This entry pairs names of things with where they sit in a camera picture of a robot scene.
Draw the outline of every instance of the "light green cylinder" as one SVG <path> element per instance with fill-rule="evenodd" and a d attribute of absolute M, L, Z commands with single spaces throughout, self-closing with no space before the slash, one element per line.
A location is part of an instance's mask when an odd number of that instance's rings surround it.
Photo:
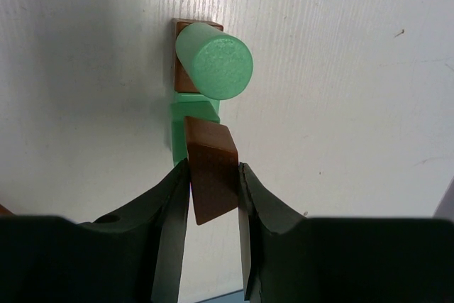
<path fill-rule="evenodd" d="M 253 74 L 253 56 L 245 43 L 206 23 L 184 28 L 175 50 L 194 86 L 210 99 L 239 95 Z"/>

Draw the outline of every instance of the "wood grain surface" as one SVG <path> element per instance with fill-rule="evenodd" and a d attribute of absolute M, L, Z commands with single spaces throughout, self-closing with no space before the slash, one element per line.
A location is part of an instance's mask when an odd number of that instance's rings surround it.
<path fill-rule="evenodd" d="M 308 216 L 430 216 L 454 173 L 454 0 L 0 0 L 0 198 L 90 221 L 172 167 L 171 18 L 251 49 L 221 120 Z M 240 288 L 235 211 L 196 226 L 180 289 Z"/>

